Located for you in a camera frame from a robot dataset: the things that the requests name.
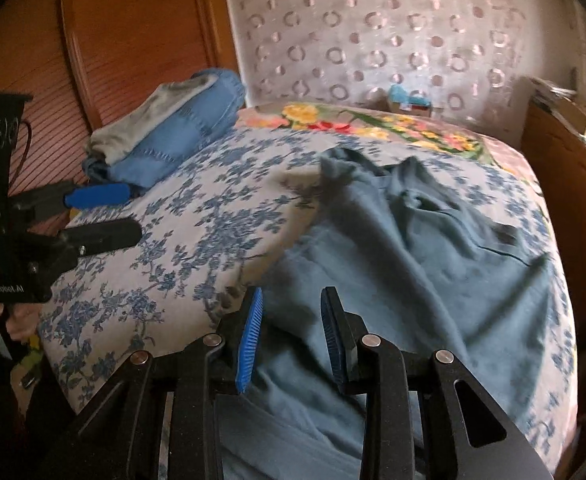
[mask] wooden furniture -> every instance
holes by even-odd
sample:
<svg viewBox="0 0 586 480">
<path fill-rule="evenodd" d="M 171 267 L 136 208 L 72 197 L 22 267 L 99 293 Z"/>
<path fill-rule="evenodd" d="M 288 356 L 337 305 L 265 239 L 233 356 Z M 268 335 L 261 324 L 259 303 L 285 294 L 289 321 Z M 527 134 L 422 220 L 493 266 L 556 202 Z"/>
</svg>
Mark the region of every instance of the wooden furniture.
<svg viewBox="0 0 586 480">
<path fill-rule="evenodd" d="M 578 343 L 586 344 L 586 144 L 531 103 L 522 151 L 537 174 L 566 272 Z"/>
<path fill-rule="evenodd" d="M 11 192 L 81 181 L 91 131 L 210 66 L 237 71 L 226 0 L 7 0 L 0 91 L 34 96 L 33 142 Z M 20 131 L 12 170 L 25 143 Z"/>
</svg>

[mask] wallpaper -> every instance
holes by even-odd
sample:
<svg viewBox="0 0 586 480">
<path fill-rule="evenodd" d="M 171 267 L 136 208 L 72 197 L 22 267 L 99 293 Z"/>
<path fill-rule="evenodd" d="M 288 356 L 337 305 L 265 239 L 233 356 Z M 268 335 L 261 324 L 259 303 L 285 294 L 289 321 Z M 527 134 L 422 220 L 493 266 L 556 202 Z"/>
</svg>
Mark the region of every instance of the wallpaper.
<svg viewBox="0 0 586 480">
<path fill-rule="evenodd" d="M 517 126 L 511 97 L 530 68 L 522 58 L 545 47 L 529 41 L 531 11 L 545 11 L 532 0 L 228 2 L 249 105 L 384 108 L 401 83 L 442 118 L 500 136 Z"/>
</svg>

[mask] bed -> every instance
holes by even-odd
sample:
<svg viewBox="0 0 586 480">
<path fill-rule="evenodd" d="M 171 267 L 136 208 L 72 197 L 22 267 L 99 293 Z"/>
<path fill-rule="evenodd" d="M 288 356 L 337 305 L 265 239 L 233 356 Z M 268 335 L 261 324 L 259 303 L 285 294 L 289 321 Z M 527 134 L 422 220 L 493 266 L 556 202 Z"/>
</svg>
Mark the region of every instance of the bed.
<svg viewBox="0 0 586 480">
<path fill-rule="evenodd" d="M 181 350 L 239 306 L 260 275 L 313 221 L 317 157 L 336 146 L 390 164 L 414 155 L 445 186 L 553 260 L 543 366 L 519 428 L 554 470 L 576 417 L 574 322 L 553 229 L 535 175 L 500 141 L 439 121 L 324 104 L 241 110 L 235 130 L 144 196 L 73 224 L 133 216 L 134 248 L 85 258 L 53 286 L 39 333 L 79 411 L 132 351 Z"/>
</svg>

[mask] folded blue jeans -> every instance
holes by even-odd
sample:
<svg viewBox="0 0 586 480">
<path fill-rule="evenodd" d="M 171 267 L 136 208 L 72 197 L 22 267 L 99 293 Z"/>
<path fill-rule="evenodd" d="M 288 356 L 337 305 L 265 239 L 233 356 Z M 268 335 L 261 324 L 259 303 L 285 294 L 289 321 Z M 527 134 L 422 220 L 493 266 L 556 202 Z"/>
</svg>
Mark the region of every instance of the folded blue jeans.
<svg viewBox="0 0 586 480">
<path fill-rule="evenodd" d="M 101 184 L 125 182 L 145 192 L 228 133 L 244 103 L 244 86 L 235 72 L 222 68 L 207 68 L 192 78 L 205 74 L 217 75 L 217 81 L 156 126 L 125 158 L 109 166 L 87 157 L 82 168 L 89 179 Z"/>
</svg>

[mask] gray cloth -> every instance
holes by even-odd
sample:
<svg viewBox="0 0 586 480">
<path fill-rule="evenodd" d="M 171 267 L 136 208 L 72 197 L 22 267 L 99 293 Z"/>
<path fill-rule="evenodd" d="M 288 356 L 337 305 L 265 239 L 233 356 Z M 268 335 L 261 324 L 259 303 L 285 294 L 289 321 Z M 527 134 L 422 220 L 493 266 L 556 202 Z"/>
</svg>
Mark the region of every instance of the gray cloth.
<svg viewBox="0 0 586 480">
<path fill-rule="evenodd" d="M 330 285 L 399 348 L 450 349 L 524 428 L 551 301 L 548 255 L 528 254 L 516 229 L 478 213 L 416 158 L 379 168 L 334 148 L 321 170 L 316 223 L 262 280 L 253 383 L 219 401 L 225 478 L 358 477 L 364 399 L 340 396 L 332 381 L 320 318 Z"/>
<path fill-rule="evenodd" d="M 161 84 L 130 114 L 94 131 L 86 151 L 112 166 L 129 155 L 155 127 L 173 115 L 185 102 L 209 88 L 215 81 L 217 75 L 205 74 L 186 81 Z"/>
</svg>

